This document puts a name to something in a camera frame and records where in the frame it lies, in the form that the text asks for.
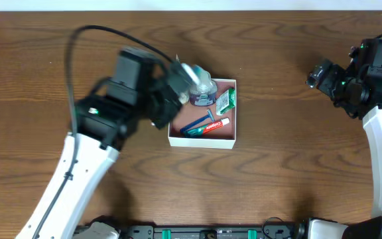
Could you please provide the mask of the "green white soap box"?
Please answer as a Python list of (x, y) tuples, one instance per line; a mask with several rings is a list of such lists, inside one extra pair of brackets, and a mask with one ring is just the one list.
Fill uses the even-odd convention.
[(235, 107), (235, 89), (227, 89), (216, 101), (216, 115), (222, 116)]

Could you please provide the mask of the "blue disposable razor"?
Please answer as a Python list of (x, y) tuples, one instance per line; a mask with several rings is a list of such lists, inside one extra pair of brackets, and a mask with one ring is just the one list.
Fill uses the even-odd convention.
[(207, 114), (202, 116), (201, 118), (189, 123), (188, 125), (182, 127), (180, 129), (180, 133), (184, 133), (185, 131), (191, 129), (192, 127), (198, 125), (199, 123), (202, 123), (206, 119), (210, 119), (211, 121), (215, 121), (214, 115), (210, 109), (207, 109)]

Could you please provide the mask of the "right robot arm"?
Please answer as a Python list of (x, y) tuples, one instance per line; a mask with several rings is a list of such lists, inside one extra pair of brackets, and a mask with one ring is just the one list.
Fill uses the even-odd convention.
[(362, 121), (373, 175), (371, 218), (350, 225), (311, 219), (298, 231), (301, 238), (382, 238), (382, 38), (363, 39), (349, 56), (347, 68), (324, 59), (306, 84), (327, 95), (350, 118)]

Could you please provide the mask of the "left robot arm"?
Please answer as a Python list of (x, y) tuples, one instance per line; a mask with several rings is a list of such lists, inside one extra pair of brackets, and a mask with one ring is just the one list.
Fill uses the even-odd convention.
[(96, 187), (139, 121), (164, 128), (181, 110), (181, 96), (199, 82), (185, 63), (175, 60), (165, 68), (147, 51), (124, 48), (114, 76), (102, 78), (74, 103), (56, 170), (17, 238), (73, 238)]

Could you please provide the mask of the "red green toothpaste tube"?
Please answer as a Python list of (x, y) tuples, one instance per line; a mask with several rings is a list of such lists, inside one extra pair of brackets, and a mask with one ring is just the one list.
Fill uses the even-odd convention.
[(191, 137), (191, 138), (200, 137), (200, 136), (203, 136), (204, 134), (207, 134), (208, 132), (221, 128), (229, 123), (230, 123), (229, 118), (220, 119), (218, 121), (214, 121), (212, 123), (209, 123), (194, 129), (189, 129), (184, 132), (184, 135), (185, 137)]

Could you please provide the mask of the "small clear pump bottle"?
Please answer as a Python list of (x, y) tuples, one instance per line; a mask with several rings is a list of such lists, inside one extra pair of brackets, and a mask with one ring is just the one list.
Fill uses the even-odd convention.
[(200, 83), (190, 89), (190, 103), (193, 106), (206, 107), (216, 102), (217, 84), (212, 80), (210, 73), (198, 65), (192, 67), (200, 79)]

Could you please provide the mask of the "white square box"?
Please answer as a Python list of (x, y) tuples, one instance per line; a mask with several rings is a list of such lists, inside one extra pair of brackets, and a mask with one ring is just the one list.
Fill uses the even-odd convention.
[[(228, 118), (230, 123), (198, 138), (187, 138), (180, 133), (181, 128), (207, 115), (207, 109), (211, 110), (216, 120)], [(208, 107), (197, 107), (193, 106), (191, 103), (187, 103), (182, 107), (180, 113), (168, 126), (169, 143), (172, 147), (232, 149), (236, 140), (236, 111), (237, 103), (235, 103), (235, 107), (232, 110), (226, 112), (222, 116), (216, 115), (215, 104)]]

